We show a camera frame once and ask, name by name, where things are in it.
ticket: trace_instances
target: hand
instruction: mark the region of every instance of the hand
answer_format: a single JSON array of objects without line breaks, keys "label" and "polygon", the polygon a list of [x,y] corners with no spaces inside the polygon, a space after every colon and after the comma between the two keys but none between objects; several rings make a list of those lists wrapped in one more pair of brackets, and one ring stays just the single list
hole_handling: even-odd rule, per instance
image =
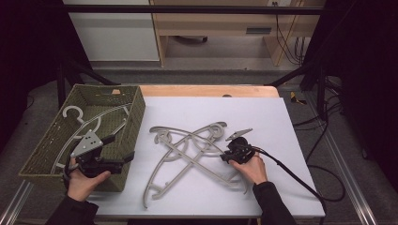
[{"label": "hand", "polygon": [[239,164],[234,160],[229,160],[228,163],[243,173],[246,178],[249,179],[249,181],[255,183],[256,185],[268,180],[266,165],[264,164],[263,159],[260,158],[258,152],[256,152],[254,156],[245,164]]},{"label": "hand", "polygon": [[[70,159],[72,165],[76,163],[73,157]],[[79,169],[72,171],[70,174],[68,196],[76,201],[84,202],[91,194],[94,188],[111,176],[111,173],[106,171],[94,178],[88,178]]]}]

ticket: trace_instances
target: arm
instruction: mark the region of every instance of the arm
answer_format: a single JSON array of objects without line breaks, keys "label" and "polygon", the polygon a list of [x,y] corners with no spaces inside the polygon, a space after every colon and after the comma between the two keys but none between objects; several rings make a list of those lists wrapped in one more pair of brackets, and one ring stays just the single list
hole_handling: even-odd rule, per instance
[{"label": "arm", "polygon": [[291,225],[296,224],[289,210],[282,202],[275,185],[268,181],[266,165],[258,153],[246,164],[238,164],[234,160],[229,163],[254,183],[255,199],[263,210],[261,224]]},{"label": "arm", "polygon": [[70,173],[68,196],[58,205],[46,225],[94,224],[98,206],[86,199],[94,188],[111,176],[103,172],[94,178],[85,177],[80,170]]}]

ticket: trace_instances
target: table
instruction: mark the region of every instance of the table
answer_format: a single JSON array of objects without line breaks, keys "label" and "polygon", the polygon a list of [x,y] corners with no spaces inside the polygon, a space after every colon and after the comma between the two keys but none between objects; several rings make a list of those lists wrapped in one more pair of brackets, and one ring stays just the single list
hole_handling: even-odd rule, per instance
[{"label": "table", "polygon": [[[130,165],[126,187],[121,193],[94,192],[89,201],[99,205],[98,216],[108,218],[258,218],[261,215],[252,185],[246,194],[244,185],[228,187],[208,172],[194,165],[160,199],[147,195],[145,186],[156,165],[167,152],[164,144],[155,144],[154,126],[183,128],[194,131],[210,123],[227,124],[224,135],[215,143],[224,150],[223,140],[237,130],[253,128],[244,137],[266,149],[282,161],[310,187],[314,182],[305,165],[299,143],[284,102],[274,87],[265,86],[141,86],[145,96],[145,116],[135,146],[135,159]],[[180,158],[159,172],[161,184],[172,179],[187,160]],[[320,202],[269,158],[264,158],[268,178],[274,182],[282,199],[296,218],[323,217]],[[235,170],[219,157],[199,162],[221,177]]]}]

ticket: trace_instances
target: person's left hand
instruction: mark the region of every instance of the person's left hand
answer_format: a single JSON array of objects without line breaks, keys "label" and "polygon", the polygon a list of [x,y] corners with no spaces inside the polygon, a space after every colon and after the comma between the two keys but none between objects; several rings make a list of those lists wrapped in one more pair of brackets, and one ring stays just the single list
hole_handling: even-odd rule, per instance
[{"label": "person's left hand", "polygon": [[[76,158],[70,159],[71,165],[76,163]],[[109,171],[103,172],[94,178],[88,178],[79,169],[70,174],[68,196],[73,200],[84,202],[94,188],[111,176]]]}]

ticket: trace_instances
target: basket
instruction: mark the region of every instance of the basket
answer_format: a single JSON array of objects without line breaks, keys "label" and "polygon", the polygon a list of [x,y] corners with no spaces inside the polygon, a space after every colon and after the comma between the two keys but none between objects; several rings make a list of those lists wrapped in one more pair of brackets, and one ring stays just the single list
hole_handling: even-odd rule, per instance
[{"label": "basket", "polygon": [[[63,111],[68,106],[82,110],[80,122],[80,113],[76,109],[68,109],[67,116],[64,117]],[[19,176],[42,188],[65,190],[62,165],[65,165],[74,143],[79,142],[79,137],[76,136],[83,136],[92,129],[103,138],[116,132],[126,122],[116,133],[115,141],[104,145],[101,152],[104,158],[121,159],[134,151],[144,111],[145,102],[139,86],[74,85],[44,137],[20,170]],[[100,126],[97,127],[99,115]],[[112,174],[95,190],[122,191],[129,168],[129,163],[124,164],[121,174]]]}]

